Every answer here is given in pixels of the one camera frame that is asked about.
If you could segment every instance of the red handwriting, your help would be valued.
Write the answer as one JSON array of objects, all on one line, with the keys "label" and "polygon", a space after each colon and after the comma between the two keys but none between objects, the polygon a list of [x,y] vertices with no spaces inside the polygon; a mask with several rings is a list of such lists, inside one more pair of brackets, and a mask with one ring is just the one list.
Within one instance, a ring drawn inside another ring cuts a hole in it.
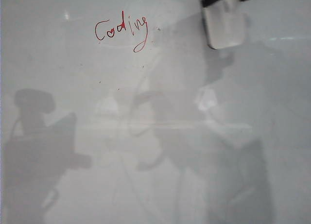
[{"label": "red handwriting", "polygon": [[[115,32],[115,28],[113,27],[111,30],[107,30],[106,32],[98,32],[98,26],[100,24],[104,24],[104,23],[107,23],[109,21],[108,20],[104,20],[104,21],[100,21],[100,22],[97,22],[96,25],[95,25],[95,35],[96,35],[96,38],[100,41],[102,41],[105,36],[107,35],[109,38],[113,38],[116,34]],[[140,52],[141,50],[144,49],[145,45],[146,45],[146,42],[147,42],[147,38],[148,38],[148,23],[147,23],[147,20],[146,20],[146,17],[142,17],[141,19],[136,19],[136,21],[134,22],[134,25],[135,25],[135,28],[140,31],[140,28],[145,26],[146,28],[146,36],[145,36],[145,39],[138,43],[134,49],[133,49],[133,52]],[[135,32],[132,28],[132,25],[131,25],[131,22],[130,22],[130,16],[128,16],[128,26],[130,27],[130,30],[131,30],[131,34],[132,36],[134,36]],[[124,22],[124,11],[122,10],[122,23],[120,25],[117,26],[117,32],[121,32],[122,30],[125,30],[126,31],[126,24]]]}]

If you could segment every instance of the whiteboard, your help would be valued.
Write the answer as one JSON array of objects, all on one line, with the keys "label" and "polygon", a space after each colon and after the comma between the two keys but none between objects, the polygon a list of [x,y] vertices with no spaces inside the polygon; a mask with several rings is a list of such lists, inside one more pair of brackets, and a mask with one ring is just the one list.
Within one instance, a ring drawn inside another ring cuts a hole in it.
[{"label": "whiteboard", "polygon": [[310,223],[310,1],[1,0],[2,223]]}]

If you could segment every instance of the heart-shaped dot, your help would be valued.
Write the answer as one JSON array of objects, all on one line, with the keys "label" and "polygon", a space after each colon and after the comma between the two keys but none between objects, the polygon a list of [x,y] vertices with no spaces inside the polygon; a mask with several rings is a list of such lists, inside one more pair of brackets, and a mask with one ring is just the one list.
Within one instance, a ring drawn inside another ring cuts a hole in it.
[{"label": "heart-shaped dot", "polygon": [[115,28],[112,28],[110,31],[107,31],[107,36],[110,38],[115,36]]}]

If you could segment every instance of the white surface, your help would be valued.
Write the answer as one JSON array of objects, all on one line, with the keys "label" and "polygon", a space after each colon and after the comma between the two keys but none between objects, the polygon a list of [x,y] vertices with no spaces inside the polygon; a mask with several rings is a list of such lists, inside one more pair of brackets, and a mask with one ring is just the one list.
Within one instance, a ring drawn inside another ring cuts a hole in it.
[{"label": "white surface", "polygon": [[215,51],[198,0],[1,0],[3,223],[310,223],[310,1]]}]

